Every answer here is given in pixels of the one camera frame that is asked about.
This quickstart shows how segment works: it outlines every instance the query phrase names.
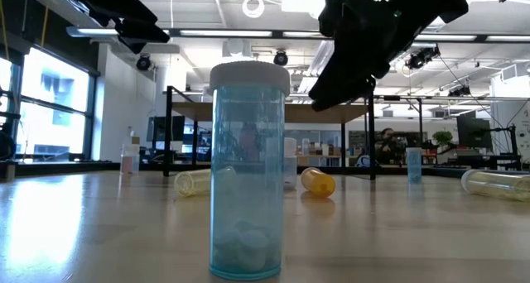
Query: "black equipment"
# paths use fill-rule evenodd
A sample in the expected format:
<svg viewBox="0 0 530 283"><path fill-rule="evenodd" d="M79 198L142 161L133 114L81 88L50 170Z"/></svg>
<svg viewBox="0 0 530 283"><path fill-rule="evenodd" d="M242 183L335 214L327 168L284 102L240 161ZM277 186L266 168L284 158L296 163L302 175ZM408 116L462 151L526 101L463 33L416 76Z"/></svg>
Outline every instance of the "black equipment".
<svg viewBox="0 0 530 283"><path fill-rule="evenodd" d="M518 154L515 126L506 128L489 128L489 122L479 118L458 117L456 119L458 127L459 144L468 147L485 147L493 149L491 141L491 132L508 132L512 151L510 153L501 153L497 156L488 156L485 160L478 152L462 156L458 154L457 163L459 165L470 165L471 168L489 167L491 170L497 170L499 166L506 169L521 170L521 156ZM499 163L499 161L510 161L509 163Z"/></svg>
<svg viewBox="0 0 530 283"><path fill-rule="evenodd" d="M335 51L309 92L316 111L368 95L437 17L445 23L468 12L466 0L325 0L319 31Z"/></svg>
<svg viewBox="0 0 530 283"><path fill-rule="evenodd" d="M17 146L11 137L12 123L5 122L0 130L0 161L12 159Z"/></svg>
<svg viewBox="0 0 530 283"><path fill-rule="evenodd" d="M274 64L284 66L287 65L289 58L284 50L278 50L274 56Z"/></svg>
<svg viewBox="0 0 530 283"><path fill-rule="evenodd" d="M140 71L147 71L151 68L152 63L149 60L149 55L140 55L140 58L136 62L136 68Z"/></svg>
<svg viewBox="0 0 530 283"><path fill-rule="evenodd" d="M181 142L184 139L184 121L183 116L171 117L171 141ZM147 125L147 141L153 142L153 146L156 142L163 142L166 138L166 117L154 117L149 118Z"/></svg>
<svg viewBox="0 0 530 283"><path fill-rule="evenodd" d="M463 86L461 88L451 90L447 94L447 97L459 97L459 96L469 96L469 95L471 95L470 87L469 86Z"/></svg>
<svg viewBox="0 0 530 283"><path fill-rule="evenodd" d="M484 147L493 150L489 121L480 118L457 117L458 142L461 146Z"/></svg>
<svg viewBox="0 0 530 283"><path fill-rule="evenodd" d="M432 48L424 48L420 52L411 55L410 59L408 59L405 65L410 70L420 69L425 64L432 61L433 58L439 55L440 55L440 50L438 49L438 45Z"/></svg>
<svg viewBox="0 0 530 283"><path fill-rule="evenodd" d="M149 42L167 43L169 36L155 25L158 18L140 0L68 0L100 26L114 22L118 39L138 54Z"/></svg>

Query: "white wall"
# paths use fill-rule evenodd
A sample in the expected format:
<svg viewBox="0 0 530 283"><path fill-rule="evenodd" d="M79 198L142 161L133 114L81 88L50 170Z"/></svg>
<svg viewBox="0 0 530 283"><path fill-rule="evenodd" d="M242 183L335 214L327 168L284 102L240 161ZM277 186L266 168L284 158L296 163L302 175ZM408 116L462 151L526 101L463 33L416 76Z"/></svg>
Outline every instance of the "white wall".
<svg viewBox="0 0 530 283"><path fill-rule="evenodd" d="M99 46L98 70L92 157L118 162L128 127L140 136L141 145L149 145L147 117L155 115L157 86L105 44Z"/></svg>

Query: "desk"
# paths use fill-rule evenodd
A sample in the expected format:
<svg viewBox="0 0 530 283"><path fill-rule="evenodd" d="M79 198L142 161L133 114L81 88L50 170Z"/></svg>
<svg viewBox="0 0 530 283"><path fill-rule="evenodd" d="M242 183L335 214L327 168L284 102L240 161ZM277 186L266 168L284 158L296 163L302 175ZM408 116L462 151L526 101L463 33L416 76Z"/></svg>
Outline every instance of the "desk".
<svg viewBox="0 0 530 283"><path fill-rule="evenodd" d="M328 199L300 182L284 194L282 272L261 283L530 276L528 204L464 194L458 179L334 178ZM173 179L158 172L119 179L105 171L0 185L0 281L229 283L208 270L210 197L176 199Z"/></svg>
<svg viewBox="0 0 530 283"><path fill-rule="evenodd" d="M497 170L499 168L499 161L512 161L513 167L516 170L521 170L520 156L513 155L494 155L494 156L458 156L455 159L457 165L469 165L471 168L490 168Z"/></svg>
<svg viewBox="0 0 530 283"><path fill-rule="evenodd" d="M198 122L211 122L213 107L212 103L192 103L192 102L168 102L170 106L166 108L166 116L171 115L171 110L194 121L194 145L192 165L196 165L196 140ZM342 160L342 168L346 167L346 130L345 124L360 116L363 116L368 110L365 105L339 105L322 112L315 112L309 104L286 104L285 105L285 122L293 123L339 123L341 134L341 155L337 156ZM166 169L164 175L169 175L170 161L165 161Z"/></svg>

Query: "pipe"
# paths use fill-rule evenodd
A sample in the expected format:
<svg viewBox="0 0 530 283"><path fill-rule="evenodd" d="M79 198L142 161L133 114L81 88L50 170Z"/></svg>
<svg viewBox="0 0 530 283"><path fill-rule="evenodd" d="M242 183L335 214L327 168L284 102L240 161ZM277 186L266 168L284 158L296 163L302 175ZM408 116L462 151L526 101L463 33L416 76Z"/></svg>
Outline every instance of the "pipe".
<svg viewBox="0 0 530 283"><path fill-rule="evenodd" d="M368 96L369 112L369 136L370 136L370 180L375 180L376 163L375 163L375 113L373 112L373 92Z"/></svg>
<svg viewBox="0 0 530 283"><path fill-rule="evenodd" d="M219 12L219 16L221 17L221 23L223 24L223 27L227 28L226 19L224 18L224 12L223 12L223 8L221 7L220 0L215 0L215 5L217 6L217 11Z"/></svg>

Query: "small plastic bottle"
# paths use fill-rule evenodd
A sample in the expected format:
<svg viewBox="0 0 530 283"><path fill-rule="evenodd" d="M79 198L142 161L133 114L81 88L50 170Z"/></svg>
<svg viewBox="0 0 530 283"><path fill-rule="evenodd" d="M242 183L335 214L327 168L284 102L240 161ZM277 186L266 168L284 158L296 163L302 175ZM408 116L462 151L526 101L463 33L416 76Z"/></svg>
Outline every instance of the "small plastic bottle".
<svg viewBox="0 0 530 283"><path fill-rule="evenodd" d="M327 144L322 144L322 155L328 156L330 154L330 146Z"/></svg>
<svg viewBox="0 0 530 283"><path fill-rule="evenodd" d="M530 201L530 176L468 170L462 175L462 188L469 194Z"/></svg>
<svg viewBox="0 0 530 283"><path fill-rule="evenodd" d="M422 182L422 149L420 147L407 148L408 184Z"/></svg>
<svg viewBox="0 0 530 283"><path fill-rule="evenodd" d="M296 157L296 139L286 137L283 143L285 156L283 157L283 188L295 189L296 168L298 157Z"/></svg>
<svg viewBox="0 0 530 283"><path fill-rule="evenodd" d="M140 170L140 145L129 144L122 147L122 175L136 175Z"/></svg>
<svg viewBox="0 0 530 283"><path fill-rule="evenodd" d="M175 177L175 191L184 197L210 193L211 170L179 172Z"/></svg>
<svg viewBox="0 0 530 283"><path fill-rule="evenodd" d="M220 180L235 181L236 173L232 166L217 171ZM175 191L183 197L207 195L211 191L211 170L193 170L179 172L173 183Z"/></svg>
<svg viewBox="0 0 530 283"><path fill-rule="evenodd" d="M301 140L301 154L309 155L309 138L304 138Z"/></svg>
<svg viewBox="0 0 530 283"><path fill-rule="evenodd" d="M140 170L140 139L134 135L129 127L130 135L122 145L122 162L120 172L122 175L137 175Z"/></svg>
<svg viewBox="0 0 530 283"><path fill-rule="evenodd" d="M335 192L333 177L315 167L309 167L302 171L301 184L317 197L328 197Z"/></svg>
<svg viewBox="0 0 530 283"><path fill-rule="evenodd" d="M283 133L289 73L239 61L210 72L214 92L210 271L232 281L275 276L282 266ZM227 133L232 145L227 145ZM232 166L233 179L218 173Z"/></svg>

